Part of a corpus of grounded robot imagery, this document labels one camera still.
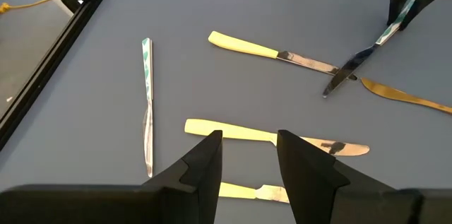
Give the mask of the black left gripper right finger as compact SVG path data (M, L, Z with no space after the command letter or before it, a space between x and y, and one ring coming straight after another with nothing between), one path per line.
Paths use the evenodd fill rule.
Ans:
M280 174L296 224L419 224L422 194L397 190L279 130Z

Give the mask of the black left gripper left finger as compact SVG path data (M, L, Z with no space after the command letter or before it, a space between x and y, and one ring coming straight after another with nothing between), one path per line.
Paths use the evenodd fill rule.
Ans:
M149 224L214 224L222 179L222 131L143 183L151 193Z

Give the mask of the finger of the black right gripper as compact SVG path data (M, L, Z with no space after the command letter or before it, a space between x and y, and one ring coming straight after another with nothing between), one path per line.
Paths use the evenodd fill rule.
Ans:
M412 22L412 20L418 16L421 11L430 5L435 0L415 0L413 5L408 10L406 16L404 17L402 23L400 24L400 29L404 30Z
M390 0L387 25L393 23L403 10L406 0Z

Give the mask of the gold knife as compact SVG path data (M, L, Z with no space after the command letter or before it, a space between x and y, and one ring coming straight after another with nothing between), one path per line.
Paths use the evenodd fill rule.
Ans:
M372 93L379 95L383 98L387 98L390 100L397 100L401 102L408 102L411 104L422 105L425 107L429 107L432 109L440 110L442 112L452 114L452 107L448 107L445 105L441 105L439 103L433 102L431 100L425 100L414 95L410 95L401 90L392 88L390 86L383 85L381 83L377 83L368 78L360 78L361 83L367 90L370 90Z

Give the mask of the grey table mat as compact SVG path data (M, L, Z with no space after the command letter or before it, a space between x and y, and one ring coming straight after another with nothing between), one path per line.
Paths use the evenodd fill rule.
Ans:
M419 224L452 224L452 114L370 93L231 37L342 66L386 29L389 0L102 0L0 151L0 224L149 224L143 183L206 136L207 119L367 145L339 161L422 194ZM153 176L146 172L142 41L153 42ZM222 136L221 182L284 187L277 146ZM218 197L214 224L296 224L290 203Z

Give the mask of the yellow-handled knife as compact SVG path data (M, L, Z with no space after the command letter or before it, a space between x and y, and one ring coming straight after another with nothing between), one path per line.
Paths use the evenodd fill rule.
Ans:
M280 52L278 50L264 47L252 42L247 42L245 40L241 40L235 37L230 37L217 31L213 31L208 36L208 41L224 49L229 49L232 51L241 52L245 54L253 54L271 59L279 59L282 61L290 62L292 64L296 64L298 66L306 67L308 69L327 73L332 76L336 75L337 72L339 71L339 68L337 66L327 64L322 61L317 61L314 59L303 57L302 55L295 54L289 51Z
M187 119L184 125L184 131L188 134L207 136L215 130L221 130L222 135L225 138L248 141L266 141L271 142L274 146L277 146L277 134L268 131L215 122L207 119L194 118ZM370 151L369 146L357 143L310 138L306 136L300 136L300 138L331 155L359 156L365 155Z
M260 199L277 201L288 204L290 202L284 187L264 184L258 189L244 187L226 182L220 183L219 197L236 199Z

